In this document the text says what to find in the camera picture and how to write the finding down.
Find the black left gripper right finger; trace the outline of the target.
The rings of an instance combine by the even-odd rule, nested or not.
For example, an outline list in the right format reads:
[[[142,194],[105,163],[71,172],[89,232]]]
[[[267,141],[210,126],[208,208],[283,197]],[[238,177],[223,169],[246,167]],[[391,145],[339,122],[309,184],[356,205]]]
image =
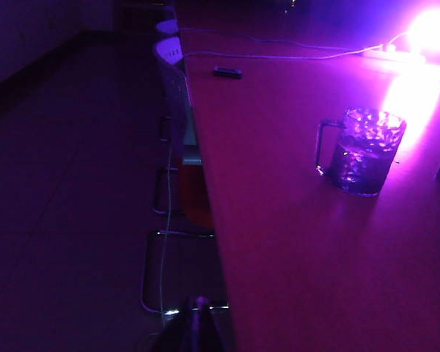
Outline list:
[[[210,303],[205,297],[199,297],[199,351],[224,351],[223,341],[210,311]]]

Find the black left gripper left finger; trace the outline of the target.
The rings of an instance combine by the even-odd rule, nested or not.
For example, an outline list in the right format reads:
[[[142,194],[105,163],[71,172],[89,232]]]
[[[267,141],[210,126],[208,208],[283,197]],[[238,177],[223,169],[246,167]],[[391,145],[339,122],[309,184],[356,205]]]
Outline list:
[[[190,297],[160,336],[160,351],[200,351],[200,297]]]

